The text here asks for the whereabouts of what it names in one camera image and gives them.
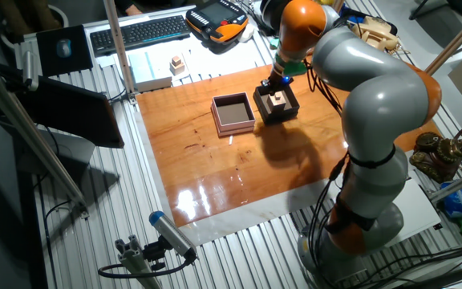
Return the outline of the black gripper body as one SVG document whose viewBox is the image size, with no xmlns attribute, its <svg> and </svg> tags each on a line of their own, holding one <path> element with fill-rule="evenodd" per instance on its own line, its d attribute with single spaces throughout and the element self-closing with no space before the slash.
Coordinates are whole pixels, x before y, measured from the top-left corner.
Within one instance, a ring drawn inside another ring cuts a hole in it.
<svg viewBox="0 0 462 289">
<path fill-rule="evenodd" d="M 291 76 L 272 74 L 268 79 L 261 81 L 260 93 L 262 95 L 275 95 L 277 92 L 284 91 L 293 83 L 294 79 Z"/>
</svg>

